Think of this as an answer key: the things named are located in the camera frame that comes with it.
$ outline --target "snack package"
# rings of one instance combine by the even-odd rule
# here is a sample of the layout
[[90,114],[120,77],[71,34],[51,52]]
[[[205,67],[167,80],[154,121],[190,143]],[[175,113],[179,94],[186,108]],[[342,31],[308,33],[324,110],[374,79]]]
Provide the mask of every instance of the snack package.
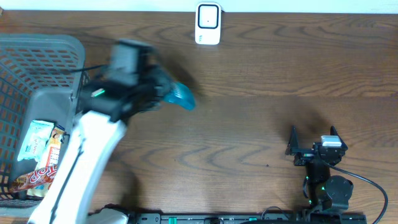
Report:
[[16,193],[34,188],[38,185],[52,183],[57,173],[57,168],[57,166],[44,167],[19,176],[11,183],[11,187],[9,188],[10,193]]
[[[60,154],[62,138],[65,134],[65,130],[60,125],[57,125],[51,132],[51,138],[47,143],[45,151],[43,152],[41,160],[37,163],[36,169],[43,167],[49,167],[58,164],[58,157]],[[51,184],[44,184],[37,186],[33,189],[29,189],[27,194],[29,196],[44,197],[49,191]]]
[[53,127],[54,124],[51,122],[33,120],[22,142],[17,160],[35,159],[39,162]]

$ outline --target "mesh basket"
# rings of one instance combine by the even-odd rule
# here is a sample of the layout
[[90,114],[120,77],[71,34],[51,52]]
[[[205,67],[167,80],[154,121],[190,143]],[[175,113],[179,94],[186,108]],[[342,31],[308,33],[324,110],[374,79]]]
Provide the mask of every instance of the mesh basket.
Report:
[[[60,124],[70,133],[78,90],[88,77],[65,71],[83,68],[84,62],[85,50],[73,37],[0,34],[0,207],[40,202],[26,200],[26,192],[8,192],[10,182],[36,166],[34,159],[17,162],[19,149],[33,119]],[[60,153],[66,146],[67,139]]]

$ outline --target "wooden table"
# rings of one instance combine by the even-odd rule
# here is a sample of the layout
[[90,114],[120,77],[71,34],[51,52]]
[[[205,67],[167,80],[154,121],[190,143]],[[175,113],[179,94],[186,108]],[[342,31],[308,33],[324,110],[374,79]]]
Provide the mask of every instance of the wooden table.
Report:
[[[197,94],[192,112],[164,105],[133,117],[92,209],[299,209],[308,205],[305,169],[284,155],[290,127],[309,147],[335,125],[349,147],[338,167],[383,186],[390,204],[381,223],[396,223],[397,19],[224,13],[216,46],[195,43],[193,13],[5,11],[0,32],[72,35],[85,46],[87,67],[106,63],[115,39],[143,40]],[[345,177],[354,183],[349,211],[373,222],[382,194]]]

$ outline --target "blue object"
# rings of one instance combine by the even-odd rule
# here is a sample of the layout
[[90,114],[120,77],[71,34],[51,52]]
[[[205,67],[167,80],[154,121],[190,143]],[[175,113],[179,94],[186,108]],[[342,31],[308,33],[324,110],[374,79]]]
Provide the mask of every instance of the blue object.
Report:
[[180,105],[186,110],[193,110],[195,108],[195,98],[191,90],[182,83],[174,83],[172,91],[163,100],[168,103]]
[[177,218],[169,218],[169,224],[177,224]]

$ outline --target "small robot arm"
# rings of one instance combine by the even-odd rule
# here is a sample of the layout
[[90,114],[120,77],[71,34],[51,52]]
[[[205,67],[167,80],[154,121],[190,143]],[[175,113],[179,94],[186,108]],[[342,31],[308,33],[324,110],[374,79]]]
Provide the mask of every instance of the small robot arm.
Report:
[[86,223],[104,167],[127,130],[126,120],[153,110],[161,101],[188,110],[195,107],[186,86],[174,82],[159,65],[150,64],[154,55],[150,45],[120,40],[102,77],[81,89],[82,114],[75,120],[57,176],[28,223]]

